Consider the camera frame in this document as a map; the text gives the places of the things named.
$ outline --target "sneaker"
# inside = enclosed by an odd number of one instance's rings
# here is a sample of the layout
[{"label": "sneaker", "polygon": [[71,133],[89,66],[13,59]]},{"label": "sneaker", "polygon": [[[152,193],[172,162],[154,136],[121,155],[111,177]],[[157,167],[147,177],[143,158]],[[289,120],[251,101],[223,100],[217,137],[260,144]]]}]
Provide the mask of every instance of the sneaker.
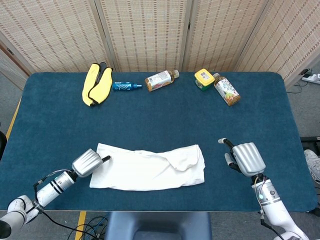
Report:
[{"label": "sneaker", "polygon": [[320,158],[309,149],[304,150],[304,155],[313,180],[320,184]]}]

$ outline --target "blue table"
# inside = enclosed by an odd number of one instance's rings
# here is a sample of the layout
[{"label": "blue table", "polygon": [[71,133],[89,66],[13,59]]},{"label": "blue table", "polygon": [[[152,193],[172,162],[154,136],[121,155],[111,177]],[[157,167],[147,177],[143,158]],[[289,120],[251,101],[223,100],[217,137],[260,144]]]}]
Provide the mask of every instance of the blue table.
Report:
[{"label": "blue table", "polygon": [[11,136],[0,163],[0,209],[57,169],[70,169],[88,148],[104,143],[129,150],[165,152],[198,144],[205,159],[205,183],[160,191],[89,188],[78,179],[47,206],[49,210],[257,211],[251,179],[224,159],[227,137],[254,142],[289,211],[314,209],[316,194],[290,109],[284,82],[272,72],[225,72],[241,95],[232,107],[212,87],[200,91],[194,73],[182,72],[169,86],[148,92],[152,73],[112,74],[113,81],[143,89],[111,92],[102,104],[82,102],[86,73],[35,73],[26,83]]}]

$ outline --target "woven screen panel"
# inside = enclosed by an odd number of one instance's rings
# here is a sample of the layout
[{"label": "woven screen panel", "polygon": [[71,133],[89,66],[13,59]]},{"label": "woven screen panel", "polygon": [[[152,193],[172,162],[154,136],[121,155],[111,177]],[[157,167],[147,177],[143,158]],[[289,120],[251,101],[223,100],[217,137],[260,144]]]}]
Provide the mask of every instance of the woven screen panel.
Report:
[{"label": "woven screen panel", "polygon": [[199,0],[187,49],[187,71],[232,71],[264,0]]},{"label": "woven screen panel", "polygon": [[286,81],[320,48],[320,1],[274,0],[237,71],[269,71]]},{"label": "woven screen panel", "polygon": [[186,0],[101,0],[101,5],[120,72],[178,68]]},{"label": "woven screen panel", "polygon": [[0,1],[0,30],[37,72],[109,62],[89,0]]},{"label": "woven screen panel", "polygon": [[16,66],[15,63],[10,58],[4,57],[5,53],[3,51],[0,50],[0,52],[0,73],[23,90],[28,76],[22,70],[16,71],[13,67]]}]

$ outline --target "white cloth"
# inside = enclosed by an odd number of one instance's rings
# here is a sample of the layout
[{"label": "white cloth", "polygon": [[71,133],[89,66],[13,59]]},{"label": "white cloth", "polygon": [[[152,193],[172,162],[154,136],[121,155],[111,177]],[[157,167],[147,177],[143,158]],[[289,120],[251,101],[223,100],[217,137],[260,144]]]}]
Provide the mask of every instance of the white cloth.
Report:
[{"label": "white cloth", "polygon": [[154,153],[99,143],[96,152],[111,159],[93,171],[90,188],[151,191],[205,181],[205,160],[198,145]]}]

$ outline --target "plastic bottle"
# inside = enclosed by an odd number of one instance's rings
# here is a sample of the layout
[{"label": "plastic bottle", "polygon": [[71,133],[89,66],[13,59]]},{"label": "plastic bottle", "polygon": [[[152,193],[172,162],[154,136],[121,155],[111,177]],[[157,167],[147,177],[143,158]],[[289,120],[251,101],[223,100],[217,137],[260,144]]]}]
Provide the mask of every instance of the plastic bottle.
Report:
[{"label": "plastic bottle", "polygon": [[140,89],[142,88],[141,84],[132,83],[129,81],[126,82],[114,82],[112,84],[113,91],[128,91],[133,89]]},{"label": "plastic bottle", "polygon": [[144,81],[148,88],[148,91],[151,92],[153,90],[162,88],[168,84],[172,84],[176,78],[179,77],[178,70],[173,71],[162,71],[153,76],[147,77]]},{"label": "plastic bottle", "polygon": [[239,93],[231,85],[231,83],[224,76],[220,76],[219,73],[213,74],[215,89],[219,92],[228,106],[237,103],[240,100]]}]

